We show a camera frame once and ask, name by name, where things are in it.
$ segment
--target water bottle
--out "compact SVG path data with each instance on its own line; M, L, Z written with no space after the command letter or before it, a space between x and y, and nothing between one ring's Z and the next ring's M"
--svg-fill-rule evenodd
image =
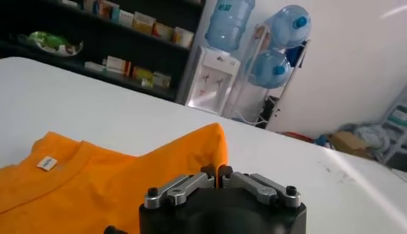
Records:
M246 63L248 70L252 59ZM282 53L267 50L260 53L254 61L249 82L263 88L278 88L284 85L289 75L289 62Z
M237 50L253 8L254 0L217 0L205 35L209 45L226 52Z
M311 18L301 6L290 5L282 8L266 20L272 32L271 48L283 49L299 46L308 39L311 32Z

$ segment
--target blue bottle cap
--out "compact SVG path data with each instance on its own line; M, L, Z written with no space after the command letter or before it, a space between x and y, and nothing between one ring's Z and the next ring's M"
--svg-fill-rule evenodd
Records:
M285 73L285 71L286 71L286 69L283 67L283 66L275 66L274 68L273 68L273 74L274 75L281 75L281 74L284 74Z
M307 20L306 17L300 17L300 18L297 18L297 19L294 21L293 27L294 27L295 29L299 29L300 27L306 26L307 23L308 23L308 20Z

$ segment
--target bolt head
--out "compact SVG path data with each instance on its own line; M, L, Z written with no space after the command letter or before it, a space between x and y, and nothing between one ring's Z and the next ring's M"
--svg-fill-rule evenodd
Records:
M149 188L147 191L147 194L148 194L148 196L158 195L158 188L156 188L156 187Z
M297 188L295 188L294 186L287 186L286 187L286 193L289 196L295 196L297 194Z

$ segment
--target metal clamp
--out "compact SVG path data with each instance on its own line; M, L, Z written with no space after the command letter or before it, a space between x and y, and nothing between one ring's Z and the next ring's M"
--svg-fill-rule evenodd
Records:
M205 172L199 172L187 181L171 188L167 192L168 198L172 205L180 205L186 202L187 197L198 188L213 188L215 186L215 177L208 175Z
M250 178L265 186L274 188L286 207L297 208L301 205L301 194L297 192L294 186L284 187L260 174L251 174Z
M179 177L175 178L173 181L170 181L168 184L164 185L161 188L155 188L156 191L152 193L148 193L144 196L144 207L147 209L156 209L159 208L164 200L167 198L167 192L169 189L182 184L183 182L187 181L190 177L186 175L180 175Z
M277 192L275 189L264 186L247 175L243 175L240 172L233 172L230 175L229 181L225 181L227 188L244 188L257 198L257 201L270 205L273 200L277 198Z

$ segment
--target white tabletop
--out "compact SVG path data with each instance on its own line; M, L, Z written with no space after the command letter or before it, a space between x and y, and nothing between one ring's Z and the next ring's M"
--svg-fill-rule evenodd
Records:
M307 233L406 233L407 184L375 162L26 58L0 60L0 166L25 158L47 131L143 155L213 122L235 170L298 188Z

